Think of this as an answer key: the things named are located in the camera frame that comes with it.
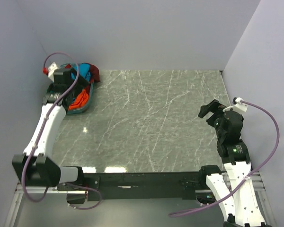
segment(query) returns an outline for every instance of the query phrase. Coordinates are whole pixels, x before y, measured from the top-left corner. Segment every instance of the metal frame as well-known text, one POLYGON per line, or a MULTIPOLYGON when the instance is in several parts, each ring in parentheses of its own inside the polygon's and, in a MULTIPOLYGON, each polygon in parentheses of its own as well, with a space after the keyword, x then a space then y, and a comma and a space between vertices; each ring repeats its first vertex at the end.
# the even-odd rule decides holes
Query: metal frame
MULTIPOLYGON (((227 184, 227 187, 230 187, 231 184, 230 184, 230 180, 229 180, 227 173, 222 173, 222 174, 224 177, 224 181, 227 184)), ((271 210, 271 207, 270 207, 267 195, 266 195, 265 187, 263 185, 260 173, 255 173, 254 175, 252 175, 252 182, 253 182, 255 191, 259 195, 260 203, 263 208, 266 222, 272 225, 273 227, 276 227, 277 225, 273 217, 273 213, 272 213, 272 210, 271 210)), ((30 194, 42 194, 44 192, 44 189, 45 189, 44 187, 27 187, 27 191, 30 194)), ((195 190, 195 192, 196 193, 209 193, 211 192, 211 190, 198 189, 198 190, 195 190)), ((61 194, 61 193, 62 194, 85 194, 86 192, 85 191, 59 191, 57 190, 57 187, 50 187, 47 193, 50 193, 50 194, 61 194)), ((18 183, 4 227, 14 227, 22 199, 23 199, 23 189, 22 189, 22 185, 18 183)))

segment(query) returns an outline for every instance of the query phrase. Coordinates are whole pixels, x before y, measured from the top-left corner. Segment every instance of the red connector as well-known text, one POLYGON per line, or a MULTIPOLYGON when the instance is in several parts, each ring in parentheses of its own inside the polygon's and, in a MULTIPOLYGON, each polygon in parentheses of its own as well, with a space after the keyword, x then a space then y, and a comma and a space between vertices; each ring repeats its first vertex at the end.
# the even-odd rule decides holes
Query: red connector
POLYGON ((48 75, 48 69, 47 68, 43 68, 42 71, 45 75, 48 75))

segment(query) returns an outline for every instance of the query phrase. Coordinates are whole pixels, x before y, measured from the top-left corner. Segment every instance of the black metal base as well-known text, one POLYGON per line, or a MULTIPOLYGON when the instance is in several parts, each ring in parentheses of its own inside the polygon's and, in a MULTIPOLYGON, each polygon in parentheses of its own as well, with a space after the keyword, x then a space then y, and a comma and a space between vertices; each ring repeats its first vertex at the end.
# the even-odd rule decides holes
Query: black metal base
MULTIPOLYGON (((13 157, 12 165, 19 181, 27 158, 25 154, 13 157)), ((59 183, 60 176, 60 168, 49 157, 33 156, 26 171, 25 182, 27 186, 55 187, 59 183)))
MULTIPOLYGON (((199 172, 173 173, 92 173, 84 174, 84 183, 101 192, 104 200, 182 198, 195 200, 196 190, 209 190, 200 181, 199 172)), ((59 191, 76 191, 67 185, 59 184, 59 191)), ((88 201, 97 201, 98 195, 88 193, 88 201)))

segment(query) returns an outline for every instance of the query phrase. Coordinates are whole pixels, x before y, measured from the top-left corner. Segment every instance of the orange cloth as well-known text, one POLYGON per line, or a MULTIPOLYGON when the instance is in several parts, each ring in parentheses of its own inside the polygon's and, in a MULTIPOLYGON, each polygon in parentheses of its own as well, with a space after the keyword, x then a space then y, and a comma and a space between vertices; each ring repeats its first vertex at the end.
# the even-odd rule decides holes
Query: orange cloth
POLYGON ((90 92, 90 85, 84 88, 80 94, 78 94, 75 101, 70 105, 68 110, 77 109, 80 107, 83 107, 89 100, 89 92, 90 92))

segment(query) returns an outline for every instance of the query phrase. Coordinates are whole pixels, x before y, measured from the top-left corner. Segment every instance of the floor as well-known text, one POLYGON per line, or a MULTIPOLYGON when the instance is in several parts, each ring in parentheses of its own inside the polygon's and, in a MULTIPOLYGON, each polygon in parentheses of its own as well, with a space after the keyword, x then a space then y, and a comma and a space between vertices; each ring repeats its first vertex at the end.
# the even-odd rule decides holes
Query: floor
POLYGON ((53 148, 62 166, 97 172, 198 171, 222 167, 200 106, 229 100, 217 70, 104 70, 92 104, 63 120, 53 148))

